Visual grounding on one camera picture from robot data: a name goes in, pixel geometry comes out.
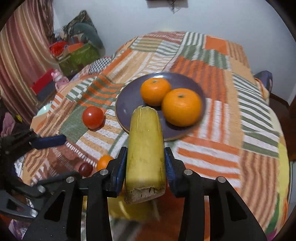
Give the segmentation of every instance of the patchwork blanket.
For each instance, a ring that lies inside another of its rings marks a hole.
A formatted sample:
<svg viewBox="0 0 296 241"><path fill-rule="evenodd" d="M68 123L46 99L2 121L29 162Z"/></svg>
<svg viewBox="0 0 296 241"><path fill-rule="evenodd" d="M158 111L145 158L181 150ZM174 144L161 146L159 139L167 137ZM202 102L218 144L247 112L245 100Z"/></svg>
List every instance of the patchwork blanket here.
<svg viewBox="0 0 296 241"><path fill-rule="evenodd" d="M65 134L66 145L30 152L24 161L24 182L33 184L65 170L77 170L82 161L95 167L105 154L116 157L120 148L128 145L128 134L115 116L116 98L130 81L158 71L192 78L207 101L201 124L166 146L201 176L226 177L271 240L287 214L289 166L281 127L251 74L243 48L205 34L154 32L138 36L112 58L87 66L84 74L57 93L38 130L41 136ZM81 120L82 112L92 105L106 115L104 127L96 132ZM205 200L205 240L209 240ZM165 202L159 200L159 221L113 220L114 240L177 240L183 200L171 205Z"/></svg>

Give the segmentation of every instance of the striped blanket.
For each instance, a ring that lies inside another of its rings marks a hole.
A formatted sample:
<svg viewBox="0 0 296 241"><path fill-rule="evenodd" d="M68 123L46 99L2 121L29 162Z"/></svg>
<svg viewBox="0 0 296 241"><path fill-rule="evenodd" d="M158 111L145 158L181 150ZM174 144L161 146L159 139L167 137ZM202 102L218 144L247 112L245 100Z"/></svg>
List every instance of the striped blanket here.
<svg viewBox="0 0 296 241"><path fill-rule="evenodd" d="M186 75L199 83L206 95L205 116L192 133L165 145L201 176L226 177L271 240L287 214L287 151L279 122L263 99L242 47L199 33L155 32L127 42L107 62L105 69L97 68L98 73L94 66L88 66L83 72L92 75L82 74L57 94L39 134L65 134L68 152L75 152L95 167L102 155L116 157L121 146L128 144L128 134L114 112L116 98L125 85L157 71ZM106 116L104 127L96 132L88 130L81 120L82 112L93 105ZM29 153L24 182L32 184L50 173L58 174L61 166L67 169L73 162L70 157L60 165L51 161L64 157L63 151L56 155L52 150ZM164 198L159 199L160 221L113 220L114 239L177 240L183 200L168 205ZM205 200L205 240L209 240L207 197Z"/></svg>

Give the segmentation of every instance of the metal pin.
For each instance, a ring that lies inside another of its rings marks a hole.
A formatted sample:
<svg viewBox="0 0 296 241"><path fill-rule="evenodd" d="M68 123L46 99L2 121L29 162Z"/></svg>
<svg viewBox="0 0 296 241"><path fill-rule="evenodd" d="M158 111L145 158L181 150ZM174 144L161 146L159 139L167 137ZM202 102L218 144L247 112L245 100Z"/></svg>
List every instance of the metal pin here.
<svg viewBox="0 0 296 241"><path fill-rule="evenodd" d="M220 183L226 182L225 177L218 177L218 182L220 182Z"/></svg>
<svg viewBox="0 0 296 241"><path fill-rule="evenodd" d="M72 183L75 180L74 177L67 177L66 181L67 183Z"/></svg>
<svg viewBox="0 0 296 241"><path fill-rule="evenodd" d="M190 169L185 169L184 170L184 174L187 175L187 176L190 176L192 173L193 173L193 171L190 170Z"/></svg>
<svg viewBox="0 0 296 241"><path fill-rule="evenodd" d="M108 174L108 170L107 169L102 169L102 170L100 170L100 174L102 176L107 175Z"/></svg>
<svg viewBox="0 0 296 241"><path fill-rule="evenodd" d="M30 210L30 215L35 218L37 216L38 212L35 209Z"/></svg>
<svg viewBox="0 0 296 241"><path fill-rule="evenodd" d="M38 189L38 191L39 192L41 192L41 193L44 193L45 192L45 187L44 186L41 186L41 185L39 185L38 187L37 187L37 189Z"/></svg>

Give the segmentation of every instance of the pink plush toy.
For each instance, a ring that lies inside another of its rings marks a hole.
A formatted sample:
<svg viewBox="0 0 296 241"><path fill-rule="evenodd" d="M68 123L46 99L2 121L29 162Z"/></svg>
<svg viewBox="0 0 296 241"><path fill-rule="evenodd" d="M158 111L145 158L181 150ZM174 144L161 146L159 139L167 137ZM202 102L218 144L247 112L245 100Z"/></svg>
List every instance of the pink plush toy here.
<svg viewBox="0 0 296 241"><path fill-rule="evenodd" d="M56 87L56 90L59 91L59 89L63 86L69 83L69 79L66 76L63 76L62 73L59 70L55 70L52 72L52 77Z"/></svg>

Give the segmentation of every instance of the plate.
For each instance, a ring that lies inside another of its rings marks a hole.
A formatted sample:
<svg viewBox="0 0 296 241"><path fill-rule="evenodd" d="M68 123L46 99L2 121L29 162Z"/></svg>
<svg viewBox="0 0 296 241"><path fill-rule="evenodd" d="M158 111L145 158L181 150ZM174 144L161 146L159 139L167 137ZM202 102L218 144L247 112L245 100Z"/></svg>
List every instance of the plate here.
<svg viewBox="0 0 296 241"><path fill-rule="evenodd" d="M188 134L196 125L198 125L204 114L206 108L205 94L202 88L194 82L192 79L185 75L181 75L173 72L158 72L154 74L148 74L141 76L130 82L119 94L115 104L116 118L121 127L129 133L131 116L133 111L140 105L148 106L142 99L140 94L140 88L143 82L150 78L165 78L172 86L172 89L186 88L196 92L202 100L202 113L196 124L187 127L177 127L165 120L161 107L152 107L157 110L160 123L163 131L163 138L165 141L179 139L182 136Z"/></svg>

